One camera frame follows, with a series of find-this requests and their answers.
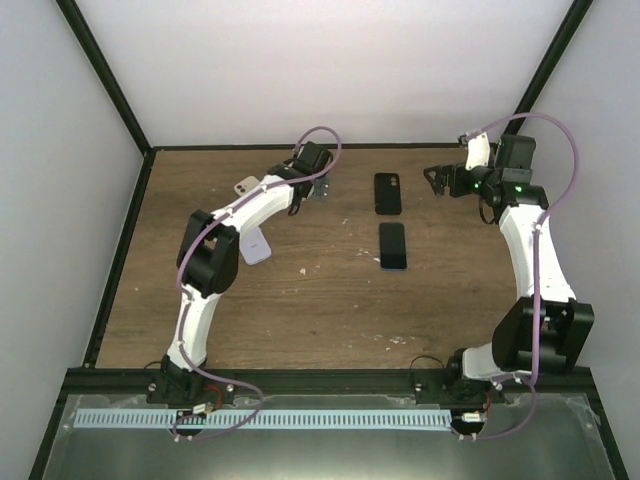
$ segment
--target black mount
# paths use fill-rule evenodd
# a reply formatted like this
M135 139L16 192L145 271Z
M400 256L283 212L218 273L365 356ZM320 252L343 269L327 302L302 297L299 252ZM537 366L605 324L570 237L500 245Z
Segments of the black mount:
M196 372L187 372L175 365L167 355L162 358L160 370L154 373L153 387L147 394L149 404L164 404L170 408L190 408L200 403L220 401L233 403L233 391L228 391L226 385L215 383ZM208 390L206 387L215 385L222 396Z
M189 217L182 245L178 253L180 266L189 247L196 237L213 222L213 215L196 210ZM214 248L206 241L216 239ZM224 293L238 275L238 257L240 255L240 234L235 227L217 225L196 247L184 271L182 283L198 289L202 297L213 293Z
M533 298L520 298L493 333L492 353L505 372L531 370ZM574 299L541 300L540 372L567 373L575 366L594 321L591 305Z
M267 173L277 175L284 180L303 178L321 172L332 159L333 154L329 150L313 142L307 142L299 155L294 155L286 162L275 165ZM298 213L302 200L309 197L313 185L312 181L293 185L293 201L289 208L289 215Z

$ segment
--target wooden surface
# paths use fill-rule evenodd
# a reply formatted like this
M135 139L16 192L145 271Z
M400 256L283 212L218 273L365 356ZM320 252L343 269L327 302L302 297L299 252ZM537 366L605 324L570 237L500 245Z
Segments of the wooden surface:
M99 367L141 367L166 352L180 296L176 256L189 215L233 201L233 185L286 151L159 152L114 302ZM407 367L421 353L446 361L491 339L515 299L504 239L484 225L476 197L437 198L426 166L458 149L346 150L326 203L307 201L263 224L273 256L240 260L218 304L208 365L237 368ZM373 176L396 172L403 212L373 210ZM378 224L406 230L404 272L385 272Z

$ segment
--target black smartphone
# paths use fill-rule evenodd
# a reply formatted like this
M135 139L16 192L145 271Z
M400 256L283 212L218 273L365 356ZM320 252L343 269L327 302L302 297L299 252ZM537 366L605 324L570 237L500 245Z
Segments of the black smartphone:
M378 215L400 215L400 176L397 173L376 173L373 177L373 193Z
M380 267L383 270L406 270L407 247L404 242L404 225L380 224Z

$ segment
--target white enclosure wall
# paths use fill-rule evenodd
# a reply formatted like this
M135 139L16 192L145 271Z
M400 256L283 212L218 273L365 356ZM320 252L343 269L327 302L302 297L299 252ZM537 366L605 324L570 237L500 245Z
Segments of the white enclosure wall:
M79 0L152 145L451 142L512 113L570 0Z
M141 165L55 2L0 2L0 477L79 366Z
M566 121L580 145L578 188L551 228L567 278L596 313L580 362L593 371L631 478L640 478L638 24L637 1L595 2L536 105ZM538 120L523 133L538 140L534 180L555 200L570 148Z

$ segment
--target robotic arm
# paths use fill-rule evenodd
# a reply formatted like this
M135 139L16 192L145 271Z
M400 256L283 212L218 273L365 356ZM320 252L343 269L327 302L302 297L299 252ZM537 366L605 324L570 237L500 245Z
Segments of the robotic arm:
M535 140L503 135L493 156L486 133L467 141L467 161L424 170L436 195L445 187L452 197L475 194L493 209L504 235L516 277L518 300L495 329L492 342L458 350L450 360L460 378L487 381L504 375L529 375L536 360L532 348L533 322L540 328L541 372L570 371L580 355L594 320L591 305L578 303L565 280L551 240L549 224L540 231L540 318L533 318L534 229L549 202L542 187L531 185Z
M179 266L187 250L215 218L233 213L205 237L208 241L215 240L215 246L209 247L203 239L184 270L181 321L162 361L163 371L173 377L176 384L184 384L185 389L188 388L189 382L184 379L193 370L181 353L180 346L196 366L206 361L209 327L220 297L229 289L238 273L242 237L279 211L289 209L289 215L295 215L301 202L312 194L313 182L289 185L285 181L319 173L332 158L328 150L307 142L298 156L271 168L260 184L244 197L212 213L197 210L191 215L178 255Z

